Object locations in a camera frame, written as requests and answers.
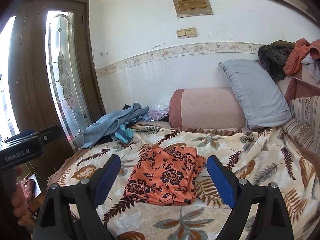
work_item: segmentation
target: floral blanket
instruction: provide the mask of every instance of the floral blanket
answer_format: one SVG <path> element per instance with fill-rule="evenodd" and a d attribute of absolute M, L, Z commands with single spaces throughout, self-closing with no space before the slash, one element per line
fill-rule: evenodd
<path fill-rule="evenodd" d="M 320 220 L 320 184 L 313 165 L 287 138 L 280 127 L 249 135 L 232 136 L 167 130 L 159 126 L 134 126 L 129 143 L 116 141 L 96 146 L 73 163 L 60 177 L 61 186 L 90 178 L 112 154 L 121 158 L 120 173 L 103 205 L 101 220 L 119 240 L 206 240 L 216 239 L 230 208 L 217 192 L 207 170 L 196 178 L 196 198 L 190 206 L 159 206 L 123 196 L 133 167 L 146 149 L 159 146 L 194 147 L 208 158 L 216 155 L 238 178 L 266 186 L 276 182 L 291 219 L 295 239 L 305 240 Z M 252 205 L 241 239 L 251 230 L 258 205 Z M 71 205 L 76 215 L 75 205 Z"/>

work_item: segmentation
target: wall plaque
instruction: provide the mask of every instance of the wall plaque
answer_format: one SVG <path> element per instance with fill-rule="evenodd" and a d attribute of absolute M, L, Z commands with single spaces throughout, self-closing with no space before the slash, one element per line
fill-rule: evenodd
<path fill-rule="evenodd" d="M 209 0 L 173 0 L 178 18 L 213 14 Z"/>

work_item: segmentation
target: dark fur coat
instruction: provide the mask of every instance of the dark fur coat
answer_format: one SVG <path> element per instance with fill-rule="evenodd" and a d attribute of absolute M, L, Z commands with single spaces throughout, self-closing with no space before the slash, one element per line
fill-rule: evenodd
<path fill-rule="evenodd" d="M 292 49 L 275 45 L 262 45 L 259 48 L 258 57 L 260 64 L 269 73 L 275 83 L 286 77 L 283 68 L 291 51 Z"/>

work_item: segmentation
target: light switch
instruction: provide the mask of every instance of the light switch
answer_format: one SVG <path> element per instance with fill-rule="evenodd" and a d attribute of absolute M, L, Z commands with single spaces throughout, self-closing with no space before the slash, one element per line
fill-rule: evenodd
<path fill-rule="evenodd" d="M 187 36 L 188 38 L 196 37 L 196 36 L 197 36 L 196 28 L 186 29 L 186 36 Z"/>
<path fill-rule="evenodd" d="M 177 30 L 177 37 L 185 37 L 186 36 L 186 30 L 182 29 L 182 30 Z"/>

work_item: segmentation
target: glass panel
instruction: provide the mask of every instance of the glass panel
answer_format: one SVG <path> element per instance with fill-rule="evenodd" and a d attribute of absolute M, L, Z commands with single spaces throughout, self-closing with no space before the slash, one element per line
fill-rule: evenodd
<path fill-rule="evenodd" d="M 48 12 L 45 51 L 50 90 L 68 141 L 78 149 L 91 121 L 80 85 L 72 29 L 72 12 Z"/>
<path fill-rule="evenodd" d="M 8 57 L 15 17 L 11 17 L 0 34 L 0 141 L 20 133 L 13 114 L 8 82 Z"/>

